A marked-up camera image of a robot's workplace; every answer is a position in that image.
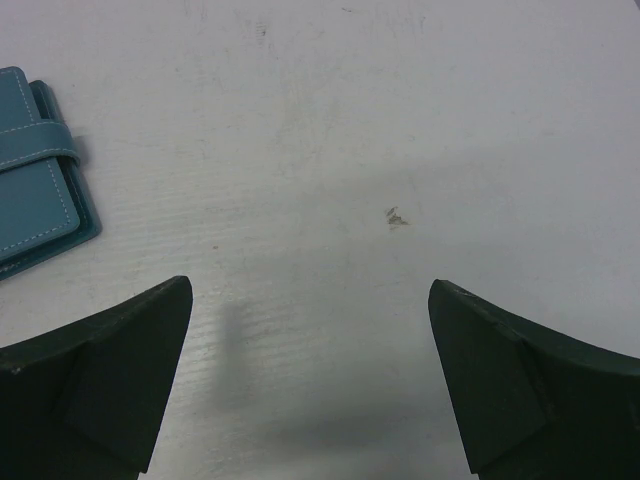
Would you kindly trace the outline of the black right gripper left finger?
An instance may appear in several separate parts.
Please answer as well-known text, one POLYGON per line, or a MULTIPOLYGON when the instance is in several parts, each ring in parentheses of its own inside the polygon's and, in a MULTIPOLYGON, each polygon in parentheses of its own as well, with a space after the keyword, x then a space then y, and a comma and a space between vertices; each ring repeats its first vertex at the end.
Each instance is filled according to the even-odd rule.
POLYGON ((149 469, 186 338, 190 280, 1 350, 4 479, 136 479, 149 469))

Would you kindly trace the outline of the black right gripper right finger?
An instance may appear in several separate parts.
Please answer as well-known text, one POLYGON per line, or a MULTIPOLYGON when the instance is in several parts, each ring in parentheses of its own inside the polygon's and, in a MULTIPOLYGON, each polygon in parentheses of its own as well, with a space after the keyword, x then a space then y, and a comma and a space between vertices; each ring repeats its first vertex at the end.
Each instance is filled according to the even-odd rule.
POLYGON ((433 282, 431 328, 470 471, 636 479, 639 361, 433 282))

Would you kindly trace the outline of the blue leather card holder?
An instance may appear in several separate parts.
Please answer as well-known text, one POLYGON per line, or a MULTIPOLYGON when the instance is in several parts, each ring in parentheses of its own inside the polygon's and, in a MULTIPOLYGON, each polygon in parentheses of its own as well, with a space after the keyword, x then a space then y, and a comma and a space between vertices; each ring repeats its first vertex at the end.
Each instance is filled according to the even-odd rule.
POLYGON ((82 155, 49 86, 1 70, 1 278, 95 238, 102 229, 82 155))

